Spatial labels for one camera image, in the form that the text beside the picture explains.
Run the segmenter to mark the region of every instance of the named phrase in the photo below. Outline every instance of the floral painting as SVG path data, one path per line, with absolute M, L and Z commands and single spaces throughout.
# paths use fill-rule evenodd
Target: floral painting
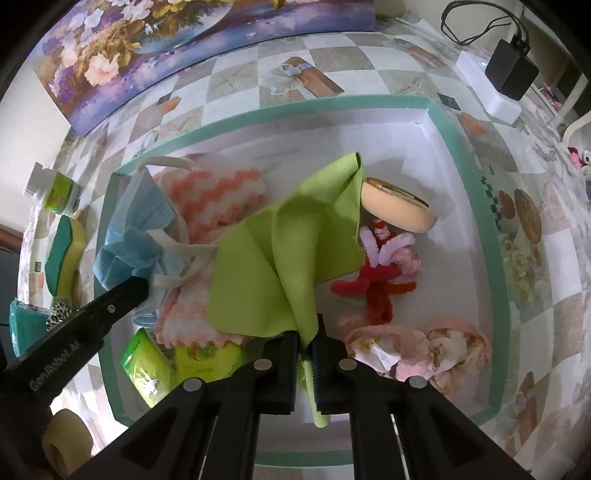
M 372 31 L 373 0 L 82 0 L 34 69 L 79 135 L 161 79 L 217 54 L 304 33 Z

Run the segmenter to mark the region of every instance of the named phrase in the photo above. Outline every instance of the plastic bottle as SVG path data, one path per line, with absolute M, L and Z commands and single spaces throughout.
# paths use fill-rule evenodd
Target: plastic bottle
M 76 211 L 80 187 L 58 171 L 43 168 L 35 162 L 24 193 L 33 197 L 45 210 L 69 215 Z

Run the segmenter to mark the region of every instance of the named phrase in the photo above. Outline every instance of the white bottle cap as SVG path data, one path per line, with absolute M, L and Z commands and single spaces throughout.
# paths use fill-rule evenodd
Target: white bottle cap
M 31 170 L 31 175 L 29 176 L 29 181 L 27 182 L 27 186 L 25 187 L 25 195 L 32 197 L 37 193 L 37 190 L 41 190 L 43 188 L 43 165 L 39 162 L 35 162 L 33 170 Z

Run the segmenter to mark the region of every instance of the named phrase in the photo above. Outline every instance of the green cloth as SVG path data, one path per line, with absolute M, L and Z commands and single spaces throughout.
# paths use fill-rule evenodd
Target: green cloth
M 323 429 L 330 423 L 330 415 L 322 415 L 316 406 L 316 397 L 314 396 L 314 369 L 312 360 L 309 358 L 297 359 L 297 379 L 298 384 L 306 389 L 308 400 L 310 401 L 310 411 L 312 412 L 312 421 L 318 428 Z
M 207 318 L 221 332 L 273 337 L 318 331 L 314 284 L 358 270 L 362 160 L 351 153 L 285 201 L 230 228 L 217 242 Z

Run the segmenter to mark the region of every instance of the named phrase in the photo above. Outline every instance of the yellow sponge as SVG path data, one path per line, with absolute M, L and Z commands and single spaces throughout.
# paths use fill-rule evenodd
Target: yellow sponge
M 45 264 L 47 288 L 54 297 L 72 298 L 74 275 L 85 247 L 84 226 L 78 220 L 62 216 Z

